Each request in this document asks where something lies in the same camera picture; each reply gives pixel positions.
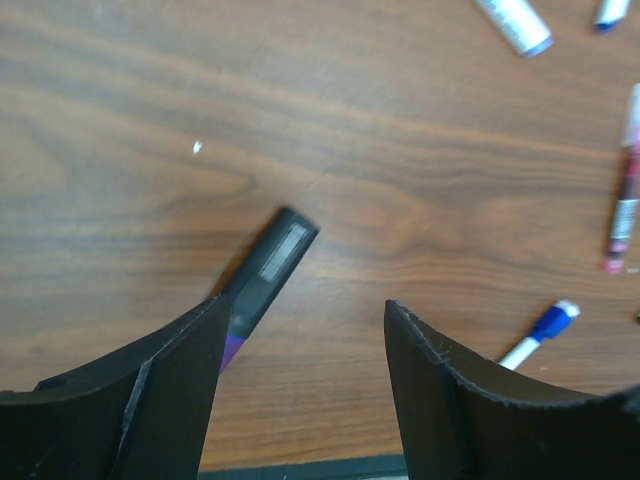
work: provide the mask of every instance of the red marker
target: red marker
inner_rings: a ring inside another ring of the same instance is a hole
[[[633,144],[629,147],[629,159],[622,182],[622,189],[613,215],[609,249],[604,269],[609,273],[620,273],[624,264],[624,254],[629,249],[638,207],[638,181],[640,180],[640,129],[634,133]]]

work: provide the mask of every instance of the purple band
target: purple band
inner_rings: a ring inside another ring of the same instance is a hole
[[[229,362],[235,357],[246,338],[236,337],[235,335],[227,335],[227,341],[224,345],[224,355],[222,355],[222,364],[220,365],[220,373],[224,372]]]

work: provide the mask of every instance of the wooden table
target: wooden table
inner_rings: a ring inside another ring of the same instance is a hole
[[[637,383],[640,274],[599,263],[640,15],[596,36],[595,3],[536,0],[556,43],[524,60],[470,0],[5,0],[2,388],[188,310],[282,204],[322,232],[221,378],[202,468],[399,452],[387,298],[493,358],[570,298],[522,373]]]

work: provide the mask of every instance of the black marker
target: black marker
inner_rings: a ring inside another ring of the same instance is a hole
[[[319,229],[284,207],[220,292],[231,303],[222,372],[293,273]]]

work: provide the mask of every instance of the brown tabletop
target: brown tabletop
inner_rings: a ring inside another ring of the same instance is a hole
[[[387,298],[492,358],[569,298],[522,373],[638,383],[640,236],[599,263],[640,14],[597,36],[595,2],[534,4],[556,42],[525,60],[471,0],[5,0],[0,388],[199,303],[282,204],[322,232],[221,377],[202,468],[400,452]]]

